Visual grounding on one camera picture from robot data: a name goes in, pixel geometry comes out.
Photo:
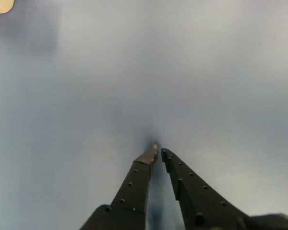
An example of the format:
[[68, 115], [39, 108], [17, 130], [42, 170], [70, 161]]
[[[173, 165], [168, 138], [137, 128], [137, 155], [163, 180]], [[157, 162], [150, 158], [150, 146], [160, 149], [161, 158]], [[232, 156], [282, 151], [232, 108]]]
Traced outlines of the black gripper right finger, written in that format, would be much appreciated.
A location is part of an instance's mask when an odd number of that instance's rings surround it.
[[161, 150], [175, 199], [180, 204], [187, 230], [253, 230], [250, 217], [233, 206], [183, 160], [168, 149]]

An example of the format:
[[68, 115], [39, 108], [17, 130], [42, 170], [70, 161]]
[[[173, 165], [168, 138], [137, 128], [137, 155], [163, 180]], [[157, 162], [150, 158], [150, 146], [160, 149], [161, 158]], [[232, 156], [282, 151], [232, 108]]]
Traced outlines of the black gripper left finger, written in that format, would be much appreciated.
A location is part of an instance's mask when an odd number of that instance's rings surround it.
[[99, 206], [82, 230], [144, 230], [149, 183], [157, 162], [156, 144], [135, 159], [116, 196]]

